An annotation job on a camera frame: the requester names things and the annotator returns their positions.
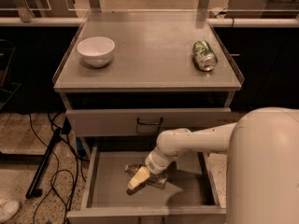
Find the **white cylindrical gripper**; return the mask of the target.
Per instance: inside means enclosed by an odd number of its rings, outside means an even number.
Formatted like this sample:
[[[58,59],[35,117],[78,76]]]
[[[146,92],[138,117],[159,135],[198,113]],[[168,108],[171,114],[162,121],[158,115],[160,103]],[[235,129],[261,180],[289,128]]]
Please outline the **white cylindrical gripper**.
[[[145,165],[141,166],[128,183],[128,189],[135,189],[150,178],[150,173],[159,175],[175,160],[175,157],[168,157],[160,149],[154,149],[145,159]]]

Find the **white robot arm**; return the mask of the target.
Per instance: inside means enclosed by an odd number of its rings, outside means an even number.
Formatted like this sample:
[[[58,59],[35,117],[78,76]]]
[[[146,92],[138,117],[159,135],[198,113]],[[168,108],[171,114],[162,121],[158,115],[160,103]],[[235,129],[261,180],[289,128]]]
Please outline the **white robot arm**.
[[[188,151],[227,154],[226,224],[299,224],[298,109],[260,108],[236,123],[163,131],[128,188]]]

